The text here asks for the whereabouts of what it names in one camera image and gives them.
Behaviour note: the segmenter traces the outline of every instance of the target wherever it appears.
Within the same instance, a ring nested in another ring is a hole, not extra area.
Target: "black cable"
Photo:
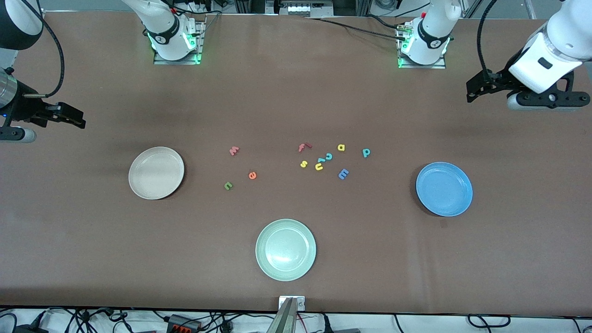
[[[575,318],[571,318],[571,320],[574,321],[575,327],[578,328],[578,333],[582,333],[582,331],[580,331],[580,326],[578,325],[578,322],[575,320]]]
[[[240,314],[238,314],[238,315],[236,315],[236,316],[234,316],[234,317],[232,317],[232,318],[230,318],[230,319],[226,320],[226,322],[231,322],[231,321],[235,320],[236,318],[238,318],[238,317],[240,317],[240,316],[242,316],[242,315],[243,315],[243,314],[242,314],[242,313],[240,313]],[[210,329],[209,331],[205,331],[205,333],[210,333],[210,332],[213,332],[213,331],[217,330],[217,329],[218,329],[220,326],[222,326],[222,324],[216,325],[216,327],[214,327],[214,328]]]
[[[164,317],[164,316],[161,316],[161,315],[159,315],[159,314],[158,314],[158,312],[156,312],[156,311],[154,311],[154,310],[152,310],[152,312],[153,312],[153,313],[154,313],[156,316],[158,316],[158,318],[160,318],[160,319],[162,319],[162,320],[165,320],[165,317]]]
[[[74,321],[75,317],[76,317],[76,313],[72,313],[72,317],[70,318],[70,321],[68,322],[68,325],[66,326],[66,329],[64,330],[64,333],[70,333],[70,325]]]
[[[331,328],[331,322],[329,321],[329,317],[326,314],[321,313],[323,315],[323,319],[325,320],[325,331],[324,333],[333,333],[333,328]]]
[[[510,325],[511,322],[511,317],[510,316],[500,316],[501,318],[506,318],[508,319],[507,322],[501,324],[501,325],[490,325],[481,315],[476,315],[476,314],[469,314],[468,316],[466,316],[467,319],[469,320],[469,324],[471,324],[471,326],[476,327],[476,328],[487,328],[487,332],[491,333],[491,329],[492,328],[502,328],[502,327],[506,327],[508,325]],[[477,317],[479,318],[483,324],[485,325],[477,325],[475,323],[473,323],[473,321],[471,320],[471,317]]]
[[[485,60],[483,59],[483,51],[481,50],[481,33],[483,32],[483,24],[485,23],[485,18],[487,17],[487,14],[489,14],[491,7],[493,7],[493,5],[496,4],[496,2],[497,0],[491,0],[491,2],[487,5],[485,11],[483,11],[481,19],[479,20],[479,27],[477,28],[477,55],[479,56],[479,62],[481,63],[481,69],[483,70],[483,74],[487,77],[489,77],[489,74],[487,72],[487,67],[485,66]]]
[[[91,327],[91,325],[90,325],[89,323],[85,323],[85,324],[86,324],[86,331],[87,331],[88,333],[98,333],[98,332],[96,331],[96,329],[95,329],[94,327]]]
[[[405,15],[405,14],[409,14],[409,13],[411,13],[411,12],[418,11],[418,10],[422,9],[423,7],[427,7],[427,6],[429,6],[429,5],[430,5],[430,3],[431,3],[431,2],[428,2],[428,3],[426,3],[425,5],[423,5],[423,6],[421,6],[421,7],[417,7],[416,9],[412,9],[412,10],[410,10],[410,11],[406,11],[406,12],[404,12],[404,13],[402,13],[402,14],[398,14],[398,15],[395,15],[395,16],[393,16],[393,17],[401,17],[401,16],[403,16],[403,15]]]
[[[221,313],[218,318],[215,317],[216,313],[215,312],[210,312],[210,322],[207,325],[204,325],[200,328],[200,330],[205,331],[206,329],[210,328],[210,326],[214,323],[216,323],[216,321],[220,318],[222,318],[224,315]]]
[[[212,13],[218,13],[218,14],[222,14],[222,11],[207,11],[207,12],[194,12],[188,9],[182,9],[179,8],[175,5],[170,6],[171,8],[174,8],[177,11],[180,11],[181,14],[186,14],[186,13],[190,13],[190,14],[195,14],[195,15],[200,15],[200,14],[212,14]]]
[[[78,328],[76,329],[76,333],[78,333],[78,332],[84,333],[84,328],[82,328],[84,321],[81,322],[82,314],[79,311],[77,311],[75,313],[76,313],[76,318],[75,318],[76,324],[78,325]]]
[[[47,312],[47,310],[44,310],[42,313],[39,313],[37,315],[37,317],[35,317],[35,319],[31,322],[31,327],[34,329],[39,328],[39,326],[41,325],[41,320],[43,319],[43,315]]]
[[[232,322],[230,322],[230,321],[227,322],[224,315],[222,315],[222,324],[220,324],[220,327],[219,327],[220,332],[223,332],[222,327],[224,327],[224,326],[226,326],[226,328],[230,328],[229,332],[232,331]]]
[[[405,15],[405,14],[409,14],[409,13],[411,13],[411,12],[418,11],[418,10],[422,9],[423,7],[426,7],[426,6],[429,6],[429,5],[430,5],[430,2],[426,3],[425,5],[423,5],[423,6],[421,6],[421,7],[417,7],[416,9],[412,9],[412,10],[410,10],[410,11],[406,11],[406,12],[404,12],[404,13],[402,13],[402,14],[398,14],[398,15],[395,15],[395,16],[393,16],[393,17],[401,17],[401,16],[403,16],[403,15]],[[392,11],[390,11],[390,12],[388,12],[388,13],[386,13],[386,14],[382,14],[382,15],[380,15],[380,16],[384,17],[384,16],[386,16],[386,15],[388,15],[388,14],[390,14],[390,13],[394,12],[394,11],[395,11],[395,9],[393,9]]]
[[[0,315],[0,318],[6,317],[6,316],[10,316],[14,319],[14,325],[12,326],[12,333],[14,333],[14,331],[17,328],[17,316],[15,316],[14,313],[5,313],[3,315]]]
[[[339,25],[341,27],[344,27],[344,28],[354,29],[354,30],[361,31],[363,33],[373,34],[373,35],[376,35],[376,36],[388,37],[388,38],[392,38],[392,39],[396,39],[396,40],[405,40],[405,38],[403,38],[403,37],[391,36],[391,35],[387,35],[387,34],[381,34],[381,33],[375,32],[375,31],[370,31],[370,30],[366,30],[366,29],[362,29],[362,28],[358,28],[358,27],[352,27],[351,25],[347,25],[347,24],[343,24],[343,23],[339,23],[339,22],[335,22],[335,21],[327,21],[327,20],[324,20],[322,18],[313,18],[313,20],[319,20],[321,22],[327,22],[327,23],[337,24],[337,25]]]
[[[404,333],[403,329],[401,328],[401,324],[399,324],[399,319],[397,318],[397,314],[394,314],[395,316],[395,323],[397,323],[397,328],[399,329],[399,332]]]
[[[253,317],[253,318],[257,318],[257,317],[266,317],[266,318],[269,318],[269,319],[275,319],[275,317],[268,316],[268,315],[250,315],[250,314],[248,314],[248,313],[243,313],[243,314],[244,314],[245,316],[248,316],[248,317]]]
[[[55,42],[56,46],[57,46],[57,51],[60,54],[60,81],[58,81],[57,86],[55,87],[55,89],[50,92],[49,94],[42,94],[42,98],[47,98],[47,97],[51,97],[54,96],[58,90],[62,87],[62,83],[64,83],[64,71],[66,70],[66,65],[64,64],[64,52],[62,50],[62,45],[60,44],[60,41],[57,40],[56,34],[53,33],[52,28],[49,26],[49,24],[47,24],[47,22],[45,22],[45,20],[43,19],[43,17],[41,16],[40,13],[38,13],[35,8],[33,8],[33,6],[31,6],[31,4],[29,4],[29,2],[27,0],[21,0],[21,2],[23,4],[25,4],[25,6],[27,6],[27,8],[29,8],[29,10],[31,12],[33,12],[33,14],[35,14],[35,16],[41,21],[41,23],[43,24],[43,26],[45,27],[45,29],[47,29],[47,32],[52,36],[53,41]]]
[[[388,23],[386,23],[385,21],[383,21],[383,20],[382,20],[382,18],[380,18],[380,17],[378,17],[378,16],[376,16],[376,15],[373,15],[373,14],[368,14],[368,15],[366,15],[366,16],[367,16],[367,17],[371,17],[371,18],[373,18],[373,19],[377,20],[377,21],[378,21],[380,24],[384,25],[384,26],[385,26],[385,27],[387,27],[387,28],[391,28],[391,29],[395,29],[395,30],[397,29],[397,26],[396,26],[396,25],[388,24]]]
[[[113,325],[113,333],[115,333],[115,328],[119,323],[122,323],[129,333],[134,333],[134,330],[131,328],[130,324],[127,323],[126,317],[127,312],[123,312],[122,310],[119,310],[119,313],[112,313],[109,316],[109,320],[115,322],[115,324]]]

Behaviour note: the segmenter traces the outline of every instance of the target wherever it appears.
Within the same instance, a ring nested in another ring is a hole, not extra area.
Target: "robotic arm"
[[[452,28],[461,17],[459,0],[432,0],[425,15],[411,22],[413,35],[401,48],[409,59],[431,65],[446,52]]]
[[[510,90],[512,110],[573,111],[588,105],[586,92],[572,91],[573,70],[592,58],[592,1],[565,0],[525,47],[497,73],[485,69],[466,83],[469,103],[484,94]],[[565,80],[560,89],[558,81]]]
[[[195,20],[185,15],[173,15],[160,0],[122,0],[133,9],[144,24],[152,47],[165,60],[179,60],[197,47]],[[0,0],[0,47],[24,50],[31,47],[46,26],[54,37],[61,54],[61,46],[49,26],[42,20],[36,0]],[[24,121],[46,127],[48,121],[65,122],[84,129],[83,112],[66,103],[51,105],[42,98],[57,92],[40,95],[18,81],[12,68],[0,70],[0,114],[5,117],[0,127],[0,141],[29,143],[36,139],[35,131],[12,127],[13,121]]]
[[[152,47],[165,60],[179,60],[197,47],[195,19],[173,15],[161,0],[122,0],[136,12]]]
[[[0,0],[0,47],[24,50],[31,47],[41,36],[43,25],[41,9],[33,0]],[[40,95],[36,90],[12,76],[12,68],[0,69],[0,114],[4,124],[0,127],[0,141],[33,142],[37,135],[31,129],[12,127],[12,121],[24,121],[46,127],[48,121],[65,122],[83,129],[86,122],[83,113],[66,103],[51,105],[42,98],[57,92],[60,84],[50,94]]]

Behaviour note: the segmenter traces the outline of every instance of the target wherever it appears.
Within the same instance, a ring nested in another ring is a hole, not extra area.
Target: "white floor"
[[[35,317],[41,313],[43,309],[14,309],[1,314],[11,312],[18,318],[18,324],[30,324]],[[128,313],[126,321],[130,324],[135,333],[155,331],[156,333],[166,333],[167,323],[157,317],[151,311],[145,310],[124,310]],[[158,311],[162,316],[170,316],[173,314],[182,315],[186,318],[200,318],[208,316],[207,312],[170,312]],[[324,331],[323,316],[318,313],[302,313],[305,318],[304,323],[307,327],[308,333],[313,333],[321,330]],[[392,315],[357,315],[357,314],[328,314],[333,330],[358,328],[362,333],[367,332],[396,332],[399,330],[396,326],[394,316]],[[399,323],[404,333],[418,333],[418,332],[454,332],[454,333],[486,333],[486,329],[474,328],[468,323],[466,316],[457,315],[397,315]],[[72,316],[63,310],[51,310],[44,315],[40,327],[48,330],[50,333],[61,333],[65,331],[66,325]],[[485,317],[490,325],[499,325],[504,323],[507,319],[496,317]],[[476,324],[481,324],[476,317],[472,318]],[[202,324],[208,323],[208,319],[202,320]],[[272,319],[266,317],[252,318],[249,316],[241,316],[233,320],[233,330],[235,333],[247,332],[266,332]],[[590,319],[578,319],[580,330],[584,330],[587,326],[592,325]],[[112,332],[113,323],[108,320],[105,315],[98,315],[91,319],[91,324],[99,333]],[[9,316],[0,318],[0,332],[10,333],[12,330],[13,321]],[[70,326],[70,332],[76,332],[77,326],[75,322]],[[304,333],[303,326],[300,322],[296,324],[296,333]],[[510,325],[504,328],[492,328],[493,333],[579,333],[575,323],[571,319],[564,318],[515,318],[512,317]],[[124,325],[119,324],[116,327],[115,333],[129,333]]]

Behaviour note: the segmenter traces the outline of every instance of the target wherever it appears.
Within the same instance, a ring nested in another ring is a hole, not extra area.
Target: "metal bracket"
[[[304,296],[280,296],[278,302],[278,309],[282,308],[282,304],[286,301],[287,298],[294,298],[298,300],[298,312],[304,311]]]

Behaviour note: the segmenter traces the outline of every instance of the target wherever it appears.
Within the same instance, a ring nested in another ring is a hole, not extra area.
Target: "electrical cable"
[[[396,25],[388,24],[385,21],[383,21],[382,18],[380,18],[380,17],[378,17],[376,15],[368,14],[368,15],[366,15],[366,17],[371,17],[371,18],[376,19],[380,24],[384,25],[387,28],[391,28],[391,29],[395,29],[395,30],[397,29],[397,26]]]
[[[238,315],[238,313],[227,313],[227,314],[228,315],[234,315],[234,314]],[[268,315],[251,315],[251,314],[248,314],[248,313],[243,313],[243,315],[248,316],[248,317],[253,317],[253,318],[266,317],[266,318],[269,318],[271,320],[275,319],[275,317],[268,316]]]
[[[397,323],[397,328],[399,329],[399,332],[405,333],[405,332],[403,332],[403,329],[401,328],[401,324],[399,324],[399,318],[397,318],[397,314],[395,313],[394,316],[395,316],[395,323]]]
[[[511,322],[511,317],[510,316],[500,316],[501,318],[508,319],[507,322],[505,322],[505,323],[503,323],[501,325],[490,325],[481,315],[476,315],[474,313],[471,313],[471,314],[469,314],[466,317],[469,320],[469,324],[471,324],[471,326],[476,327],[476,328],[487,328],[487,332],[488,333],[491,333],[491,329],[492,328],[506,327],[506,326],[510,325],[510,322]],[[477,325],[477,324],[473,323],[473,321],[471,320],[471,317],[477,317],[477,318],[479,318],[483,322],[483,324],[485,324],[485,325]]]
[[[300,322],[302,323],[302,328],[304,328],[304,333],[308,333],[308,330],[306,329],[306,325],[304,325],[304,320],[302,320],[302,317],[300,316],[300,314],[298,313],[298,320],[300,320]]]
[[[216,13],[216,15],[214,16],[214,18],[212,19],[212,22],[208,23],[205,26],[205,29],[204,29],[204,32],[203,33],[205,33],[206,31],[208,31],[208,29],[212,26],[212,24],[214,24],[214,22],[216,22],[216,20],[218,19],[218,17],[221,16],[221,15],[222,15],[222,12]]]
[[[214,313],[210,312],[210,322],[207,325],[200,327],[200,330],[205,331],[206,329],[210,328],[210,326],[212,324],[216,324],[216,321],[218,319],[223,318],[224,317],[224,314],[223,313],[220,313],[220,315],[218,315],[218,318],[215,318],[215,316],[216,316],[216,313],[215,312]]]
[[[575,318],[571,318],[571,320],[574,321],[575,327],[578,328],[578,333],[582,333],[582,331],[580,331],[580,326],[578,325],[578,322],[575,320]]]
[[[487,17],[487,14],[489,14],[489,11],[493,7],[493,5],[496,4],[496,2],[497,0],[491,0],[491,2],[487,5],[485,11],[483,11],[481,19],[479,20],[479,27],[477,28],[477,55],[479,56],[479,62],[481,63],[481,69],[483,70],[483,74],[487,77],[489,77],[489,74],[487,72],[487,67],[485,66],[485,60],[483,59],[483,51],[481,50],[481,33],[483,32],[483,24],[485,23],[485,18]]]
[[[187,13],[189,13],[189,14],[195,14],[195,15],[201,15],[201,14],[213,14],[213,13],[222,14],[222,12],[221,12],[221,11],[194,12],[194,11],[191,11],[191,10],[188,10],[188,9],[181,9],[181,8],[179,8],[179,7],[175,6],[175,5],[171,5],[171,6],[169,6],[169,7],[170,7],[170,8],[174,8],[174,9],[175,9],[175,10],[177,10],[177,11],[180,11],[180,12],[181,12],[181,14],[187,14]]]
[[[426,3],[425,5],[423,5],[423,6],[421,6],[421,7],[417,7],[416,9],[412,9],[412,10],[410,10],[410,11],[406,11],[406,12],[404,12],[404,13],[402,13],[402,14],[398,14],[398,15],[395,15],[395,16],[393,16],[393,17],[401,17],[401,16],[403,16],[403,15],[405,15],[405,14],[409,14],[409,13],[411,13],[411,12],[418,11],[418,10],[422,9],[423,7],[429,6],[429,5],[430,5],[430,3],[431,3],[431,2],[428,2],[428,3]],[[393,9],[392,11],[390,11],[390,12],[388,12],[388,13],[386,13],[386,14],[382,14],[382,15],[380,15],[380,16],[381,16],[381,17],[387,16],[388,14],[390,14],[390,13],[394,12],[395,10],[396,10],[396,9]]]
[[[78,309],[75,310],[73,318],[76,319],[76,324],[78,326],[78,329],[76,329],[76,333],[78,333],[78,332],[85,333],[85,328],[86,328],[86,333],[98,333],[96,328],[91,324],[91,319],[94,316],[100,315],[101,313],[104,313],[107,316],[107,318],[109,318],[109,320],[111,320],[111,317],[113,316],[113,310],[110,308],[98,308],[96,311],[94,311],[92,313],[88,312],[87,309],[84,309],[83,311],[78,310]],[[126,327],[129,327],[129,325],[125,322],[125,316],[122,316],[121,319],[123,320]]]
[[[405,38],[403,38],[403,37],[381,34],[381,33],[377,33],[376,31],[370,31],[370,30],[366,30],[366,29],[362,29],[362,28],[358,28],[358,27],[352,27],[351,25],[347,25],[347,24],[343,24],[343,23],[339,23],[339,22],[335,22],[335,21],[327,21],[322,18],[313,18],[313,20],[319,20],[321,22],[336,24],[336,25],[339,25],[344,28],[354,29],[354,30],[361,31],[363,33],[372,34],[372,35],[376,35],[376,36],[388,37],[388,38],[392,38],[392,39],[396,39],[396,40],[405,40]]]
[[[329,317],[326,314],[321,313],[323,315],[323,319],[325,320],[325,330],[324,333],[333,333],[333,328],[331,328],[331,322],[329,321]]]
[[[154,313],[154,314],[155,314],[155,315],[156,315],[158,318],[160,318],[160,319],[162,319],[162,320],[165,320],[165,317],[164,317],[164,316],[161,316],[161,315],[159,315],[159,314],[158,314],[158,312],[156,312],[156,311],[154,311],[154,310],[152,310],[152,312],[153,312],[153,313]]]
[[[64,330],[64,333],[70,333],[70,325],[74,321],[74,317],[76,317],[75,313],[72,314],[72,317],[70,318],[70,321],[68,322],[68,325],[66,325],[66,329]]]
[[[39,328],[39,326],[41,325],[41,320],[43,319],[43,315],[47,312],[47,310],[44,310],[42,313],[39,313],[37,315],[37,317],[35,317],[35,319],[31,322],[31,327],[34,329]]]
[[[12,333],[14,333],[14,331],[17,329],[17,316],[15,316],[14,313],[9,312],[9,313],[5,313],[3,315],[0,315],[0,318],[6,317],[6,316],[12,317],[14,319],[14,325],[12,326],[12,331],[11,331]]]
[[[117,325],[119,323],[122,323],[126,327],[126,329],[129,333],[134,333],[134,330],[131,328],[131,325],[128,324],[128,322],[126,321],[127,316],[128,316],[128,313],[123,312],[122,310],[119,310],[119,313],[112,313],[109,316],[109,320],[111,320],[112,322],[115,322],[115,324],[113,325],[113,333],[115,333],[115,328],[117,327]]]
[[[33,8],[33,6],[31,4],[29,4],[29,2],[27,0],[21,0],[21,2],[23,4],[25,4],[25,6],[27,6],[27,8],[29,8],[29,10],[31,12],[33,12],[33,14],[41,21],[41,23],[43,24],[45,29],[47,29],[47,32],[52,36],[52,39],[57,46],[57,52],[60,54],[60,81],[58,81],[55,89],[52,92],[50,92],[49,94],[24,94],[23,96],[25,96],[27,98],[51,97],[51,96],[54,96],[58,92],[58,90],[60,90],[60,88],[62,87],[62,83],[64,83],[64,71],[66,70],[66,65],[64,64],[64,52],[62,50],[62,45],[60,44],[60,41],[57,40],[56,34],[53,33],[52,28],[49,26],[49,24],[47,24],[47,22],[45,22],[45,20],[41,16],[41,14],[38,13],[35,10],[35,8]]]
[[[238,314],[238,315],[236,315],[236,316],[234,316],[234,317],[232,317],[232,318],[230,318],[230,319],[226,320],[226,322],[231,322],[231,321],[235,320],[236,318],[238,318],[238,317],[240,317],[240,316],[243,316],[243,315],[244,315],[244,314],[240,313],[240,314]],[[209,331],[205,331],[205,333],[210,333],[210,332],[216,331],[216,330],[218,330],[218,328],[219,328],[220,326],[222,326],[222,324],[216,325],[216,327],[214,327],[214,328],[210,329]]]

